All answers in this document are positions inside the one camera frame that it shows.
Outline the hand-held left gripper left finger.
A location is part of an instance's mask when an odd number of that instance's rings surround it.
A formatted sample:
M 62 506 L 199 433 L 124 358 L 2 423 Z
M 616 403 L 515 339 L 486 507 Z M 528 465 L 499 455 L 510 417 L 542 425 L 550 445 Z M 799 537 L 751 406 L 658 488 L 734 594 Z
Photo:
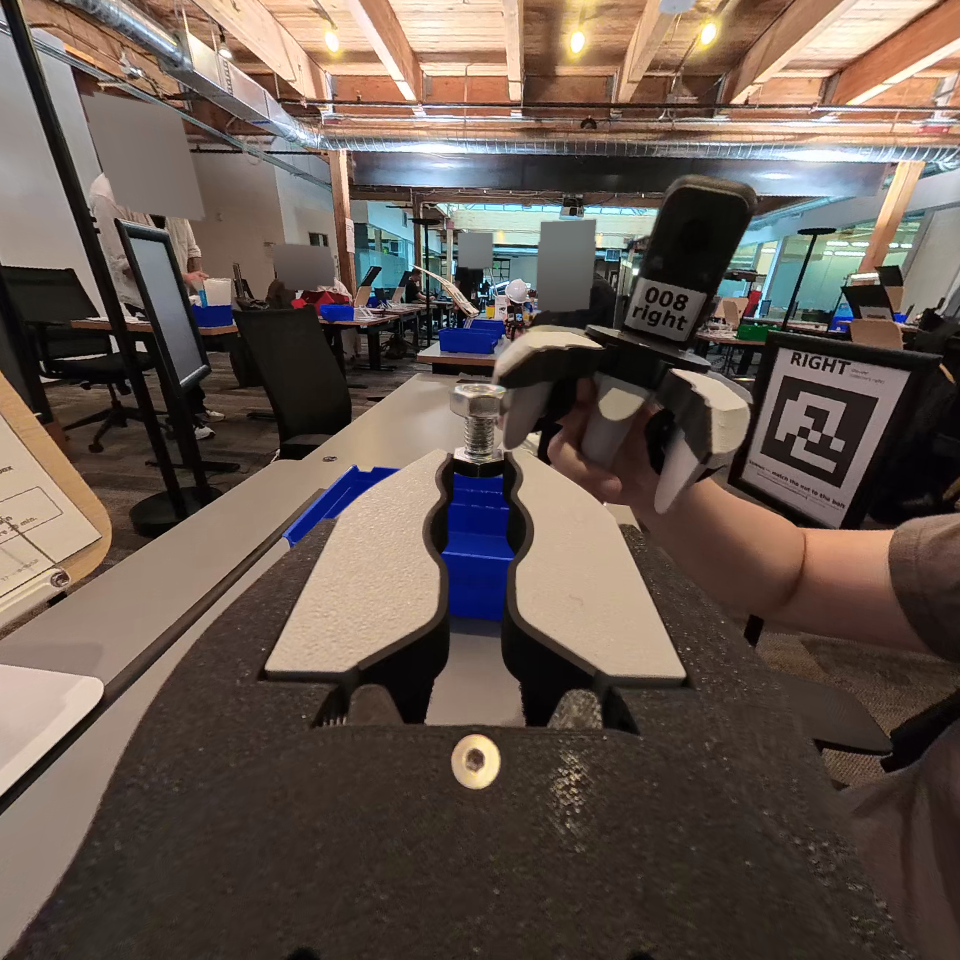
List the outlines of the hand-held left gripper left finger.
M 336 522 L 266 660 L 265 677 L 387 690 L 426 721 L 450 655 L 453 457 L 431 451 L 372 486 Z

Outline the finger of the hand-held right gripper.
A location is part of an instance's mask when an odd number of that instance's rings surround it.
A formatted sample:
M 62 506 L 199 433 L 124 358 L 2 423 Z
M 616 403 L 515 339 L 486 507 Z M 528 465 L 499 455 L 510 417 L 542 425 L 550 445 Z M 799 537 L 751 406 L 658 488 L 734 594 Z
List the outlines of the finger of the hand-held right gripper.
M 570 412 L 580 380 L 599 369 L 605 347 L 585 332 L 534 327 L 502 351 L 492 383 L 504 389 L 500 402 L 502 445 L 520 447 L 540 426 L 557 424 Z
M 733 461 L 750 426 L 751 402 L 721 376 L 678 368 L 666 374 L 655 399 L 665 418 L 654 511 L 665 515 L 681 494 Z

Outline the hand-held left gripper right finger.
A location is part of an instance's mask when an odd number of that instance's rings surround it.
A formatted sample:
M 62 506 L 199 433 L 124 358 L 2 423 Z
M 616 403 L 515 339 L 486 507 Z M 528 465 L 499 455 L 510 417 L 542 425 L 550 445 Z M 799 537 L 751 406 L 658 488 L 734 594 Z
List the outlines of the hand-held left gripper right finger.
M 513 552 L 502 657 L 527 725 L 547 725 L 563 697 L 683 687 L 687 671 L 618 522 L 570 479 L 527 452 L 505 454 Z

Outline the large silver hex bolt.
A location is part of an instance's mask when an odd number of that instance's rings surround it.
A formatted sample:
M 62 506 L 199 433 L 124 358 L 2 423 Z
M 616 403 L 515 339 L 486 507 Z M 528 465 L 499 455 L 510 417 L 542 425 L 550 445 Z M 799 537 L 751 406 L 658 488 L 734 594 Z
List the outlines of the large silver hex bolt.
M 505 388 L 491 383 L 459 383 L 450 393 L 450 410 L 463 420 L 464 461 L 491 461 L 499 456 L 496 431 Z

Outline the person's right hand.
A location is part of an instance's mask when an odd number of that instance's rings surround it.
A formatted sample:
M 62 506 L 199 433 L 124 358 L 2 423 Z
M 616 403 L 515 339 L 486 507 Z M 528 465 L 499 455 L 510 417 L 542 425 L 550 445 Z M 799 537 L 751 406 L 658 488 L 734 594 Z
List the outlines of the person's right hand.
M 661 476 L 649 462 L 641 410 L 611 469 L 589 459 L 584 438 L 595 407 L 590 379 L 577 382 L 548 456 L 552 467 L 602 503 L 630 509 L 672 562 L 710 598 L 734 612 L 767 618 L 783 609 L 801 579 L 804 532 L 769 510 L 740 499 L 714 480 L 690 486 L 665 514 L 654 508 Z

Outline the black framed marker sign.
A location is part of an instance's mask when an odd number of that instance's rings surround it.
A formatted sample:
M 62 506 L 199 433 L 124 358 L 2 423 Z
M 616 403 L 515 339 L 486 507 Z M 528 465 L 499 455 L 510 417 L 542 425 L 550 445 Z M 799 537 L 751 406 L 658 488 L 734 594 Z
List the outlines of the black framed marker sign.
M 949 380 L 930 354 L 774 334 L 746 440 L 728 474 L 737 498 L 798 527 L 892 531 L 946 516 L 902 502 L 919 479 Z

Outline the wooden instruction board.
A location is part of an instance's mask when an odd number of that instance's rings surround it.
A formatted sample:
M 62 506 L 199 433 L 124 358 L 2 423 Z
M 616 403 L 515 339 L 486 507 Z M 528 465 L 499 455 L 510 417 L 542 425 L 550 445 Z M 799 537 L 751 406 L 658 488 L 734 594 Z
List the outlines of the wooden instruction board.
M 442 288 L 442 290 L 449 295 L 453 306 L 457 310 L 459 310 L 463 316 L 465 316 L 468 319 L 472 319 L 478 316 L 479 314 L 478 308 L 476 308 L 469 301 L 469 299 L 456 287 L 456 285 L 452 281 L 438 275 L 437 273 L 431 270 L 427 270 L 423 266 L 414 265 L 413 269 L 414 271 L 420 272 L 427 278 L 433 279 L 436 282 L 438 282 L 438 285 Z

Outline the black floor lamp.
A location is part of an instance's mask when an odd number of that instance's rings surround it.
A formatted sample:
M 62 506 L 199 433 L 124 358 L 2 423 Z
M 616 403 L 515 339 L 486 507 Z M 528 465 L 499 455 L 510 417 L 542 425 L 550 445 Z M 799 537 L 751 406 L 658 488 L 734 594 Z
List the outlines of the black floor lamp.
M 805 227 L 803 229 L 800 229 L 798 231 L 799 236 L 808 238 L 808 245 L 807 245 L 805 255 L 802 259 L 800 268 L 798 270 L 797 279 L 796 279 L 794 288 L 792 290 L 790 299 L 788 301 L 786 309 L 784 310 L 784 315 L 779 327 L 781 331 L 786 331 L 787 326 L 793 317 L 794 311 L 798 304 L 799 293 L 800 293 L 803 281 L 805 279 L 807 270 L 809 269 L 810 260 L 814 253 L 814 248 L 817 244 L 817 241 L 822 237 L 830 236 L 835 233 L 836 233 L 835 228 L 830 226 L 810 226 L 810 227 Z
M 414 264 L 406 287 L 406 302 L 421 306 L 417 319 L 417 337 L 421 345 L 430 346 L 434 339 L 435 308 L 439 305 L 436 283 L 431 274 L 430 234 L 439 221 L 431 220 L 422 212 L 414 216 Z

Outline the black pole floor stand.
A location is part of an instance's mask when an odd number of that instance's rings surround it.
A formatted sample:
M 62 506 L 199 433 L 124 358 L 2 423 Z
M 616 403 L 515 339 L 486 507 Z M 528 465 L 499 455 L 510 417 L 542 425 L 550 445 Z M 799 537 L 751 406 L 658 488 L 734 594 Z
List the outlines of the black pole floor stand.
M 107 259 L 87 205 L 31 30 L 19 2 L 3 1 L 2 10 L 56 173 L 100 294 L 110 331 L 116 339 L 126 380 L 136 400 L 141 423 L 145 427 L 154 460 L 158 464 L 163 480 L 162 492 L 136 503 L 129 512 L 130 522 L 136 533 L 144 537 L 157 537 L 210 504 L 213 494 L 204 473 L 200 474 L 199 480 L 191 487 L 181 486 L 177 478 L 177 471 L 166 445 L 161 422 L 138 362 L 135 343 L 128 330 L 126 313 L 115 292 Z

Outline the black office chair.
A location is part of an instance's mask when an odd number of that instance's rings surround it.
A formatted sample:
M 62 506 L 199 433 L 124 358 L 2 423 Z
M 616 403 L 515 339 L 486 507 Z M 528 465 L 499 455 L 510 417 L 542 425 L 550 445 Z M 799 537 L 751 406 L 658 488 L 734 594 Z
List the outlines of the black office chair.
M 75 322 L 92 321 L 97 310 L 75 270 L 2 266 L 2 279 L 16 314 L 26 328 L 30 348 L 42 378 L 64 381 L 91 390 L 103 387 L 110 405 L 64 426 L 99 425 L 88 446 L 103 451 L 102 439 L 113 428 L 142 422 L 138 409 L 126 407 L 119 395 L 129 395 L 127 369 L 106 330 L 80 329 Z
M 270 402 L 278 459 L 303 460 L 351 425 L 347 379 L 315 311 L 238 311 L 234 323 Z

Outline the instruction sheet on stand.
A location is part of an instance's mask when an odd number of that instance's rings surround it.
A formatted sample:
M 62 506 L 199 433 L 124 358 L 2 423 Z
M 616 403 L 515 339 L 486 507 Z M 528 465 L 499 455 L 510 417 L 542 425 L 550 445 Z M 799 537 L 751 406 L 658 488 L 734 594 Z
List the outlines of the instruction sheet on stand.
M 2 629 L 88 577 L 112 540 L 101 500 L 2 377 Z

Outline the black framed floor panel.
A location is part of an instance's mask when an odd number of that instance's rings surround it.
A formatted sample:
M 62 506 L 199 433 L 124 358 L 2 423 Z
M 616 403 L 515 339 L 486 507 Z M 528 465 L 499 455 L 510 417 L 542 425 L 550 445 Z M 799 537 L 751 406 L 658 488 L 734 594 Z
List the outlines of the black framed floor panel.
M 194 321 L 186 284 L 169 234 L 145 224 L 115 219 L 126 261 L 147 315 L 160 361 L 167 417 L 182 466 L 197 493 L 210 493 L 208 471 L 233 473 L 238 464 L 206 462 L 199 450 L 187 393 L 210 375 L 210 362 Z

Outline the white board stand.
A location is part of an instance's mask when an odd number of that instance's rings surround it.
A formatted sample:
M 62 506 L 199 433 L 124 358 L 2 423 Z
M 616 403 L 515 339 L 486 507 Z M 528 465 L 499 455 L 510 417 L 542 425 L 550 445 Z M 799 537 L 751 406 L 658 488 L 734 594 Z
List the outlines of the white board stand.
M 102 680 L 1 666 L 1 794 L 16 784 L 101 702 Z

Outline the wooden table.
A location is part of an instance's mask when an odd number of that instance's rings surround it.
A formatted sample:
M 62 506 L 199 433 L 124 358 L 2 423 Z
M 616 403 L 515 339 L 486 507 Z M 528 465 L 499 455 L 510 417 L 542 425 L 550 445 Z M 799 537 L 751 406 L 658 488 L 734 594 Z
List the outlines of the wooden table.
M 94 330 L 94 331 L 109 331 L 113 330 L 112 323 L 109 318 L 81 318 L 70 321 L 70 326 L 74 330 Z M 208 326 L 196 326 L 194 324 L 196 332 L 201 338 L 212 339 L 214 337 L 227 336 L 238 334 L 238 327 L 236 324 L 232 323 L 227 326 L 219 327 L 208 327 Z M 146 336 L 153 335 L 154 330 L 152 325 L 148 320 L 141 318 L 127 318 L 126 319 L 126 330 L 130 334 L 137 336 Z

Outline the silver ventilation duct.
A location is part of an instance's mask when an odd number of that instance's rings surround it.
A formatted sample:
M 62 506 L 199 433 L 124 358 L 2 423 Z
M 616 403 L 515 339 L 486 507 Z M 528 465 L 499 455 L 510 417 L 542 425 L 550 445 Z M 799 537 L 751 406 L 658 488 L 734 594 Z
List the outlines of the silver ventilation duct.
M 785 141 L 711 140 L 704 138 L 647 136 L 644 131 L 627 136 L 603 137 L 598 132 L 564 136 L 542 129 L 521 136 L 442 136 L 437 128 L 416 129 L 410 135 L 383 131 L 351 132 L 331 124 L 312 126 L 291 115 L 256 81 L 247 87 L 247 76 L 211 78 L 200 68 L 200 53 L 183 45 L 137 7 L 127 2 L 63 2 L 93 18 L 136 47 L 155 57 L 161 69 L 188 90 L 216 103 L 235 118 L 258 126 L 268 134 L 305 150 L 346 150 L 360 153 L 438 153 L 469 155 L 519 155 L 547 157 L 598 157 L 616 159 L 683 159 L 727 161 L 786 161 L 812 163 L 920 162 L 957 169 L 958 146 L 808 144 Z

